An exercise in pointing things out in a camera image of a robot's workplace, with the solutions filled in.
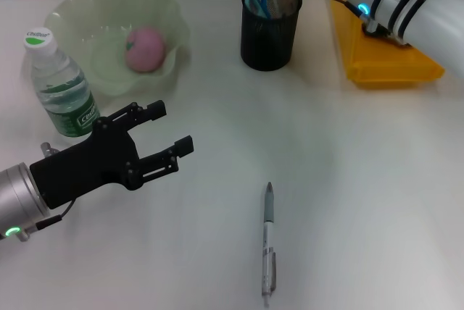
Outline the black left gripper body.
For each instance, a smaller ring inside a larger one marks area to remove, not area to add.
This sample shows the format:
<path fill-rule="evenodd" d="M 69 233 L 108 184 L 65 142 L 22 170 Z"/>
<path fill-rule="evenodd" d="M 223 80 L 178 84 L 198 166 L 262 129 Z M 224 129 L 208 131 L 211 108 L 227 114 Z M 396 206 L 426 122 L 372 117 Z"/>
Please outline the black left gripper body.
<path fill-rule="evenodd" d="M 127 119 L 99 118 L 91 135 L 79 144 L 30 165 L 39 193 L 55 209 L 103 185 L 128 190 L 141 187 L 136 145 Z"/>

